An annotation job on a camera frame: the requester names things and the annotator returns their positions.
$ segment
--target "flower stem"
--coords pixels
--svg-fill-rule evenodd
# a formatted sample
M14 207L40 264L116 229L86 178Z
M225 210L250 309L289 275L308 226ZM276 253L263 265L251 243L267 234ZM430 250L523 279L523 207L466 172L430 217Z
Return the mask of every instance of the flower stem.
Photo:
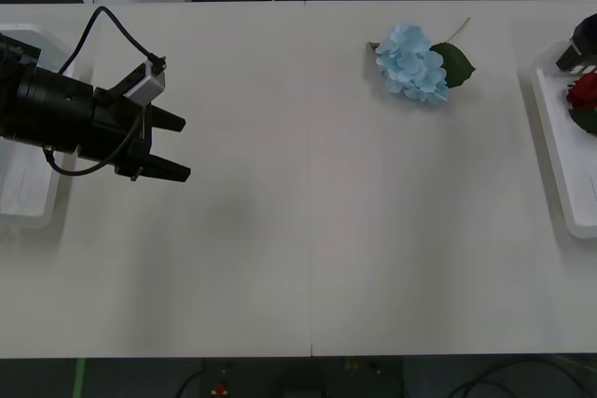
M470 21L470 18L467 18L466 21L465 21L465 23L463 23L461 25L461 27L458 30L456 30L456 33L454 33L452 36L450 36L450 39L448 39L446 42L452 41L454 37L456 37L460 32L462 32L464 30L464 28L466 27L466 25L468 24L469 21Z

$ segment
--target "white tray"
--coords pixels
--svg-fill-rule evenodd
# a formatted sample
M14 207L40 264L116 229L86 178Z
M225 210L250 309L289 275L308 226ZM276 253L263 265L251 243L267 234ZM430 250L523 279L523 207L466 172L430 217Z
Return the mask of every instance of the white tray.
M562 41L533 64L533 89L548 144L563 215L570 233L597 237L597 137L579 128L568 114L568 86L582 75L570 75L556 61L570 46Z
M0 24L0 33L41 49L39 66L58 71L68 48L31 24ZM66 71L73 76L74 64ZM55 154L62 163L62 153ZM0 224L41 228L52 217L60 175L40 148L0 138Z

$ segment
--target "green tape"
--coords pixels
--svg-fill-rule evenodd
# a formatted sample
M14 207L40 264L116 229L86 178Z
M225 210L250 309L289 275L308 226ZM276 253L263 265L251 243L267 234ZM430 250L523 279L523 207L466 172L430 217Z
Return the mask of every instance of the green tape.
M83 377L85 376L85 358L76 360L75 386L73 387L73 398L83 396Z

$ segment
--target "red rose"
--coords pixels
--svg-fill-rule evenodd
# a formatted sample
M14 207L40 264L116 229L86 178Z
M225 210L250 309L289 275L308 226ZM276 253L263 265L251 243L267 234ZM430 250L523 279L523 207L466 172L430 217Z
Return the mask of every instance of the red rose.
M597 108L597 74L582 76L566 96L573 109Z

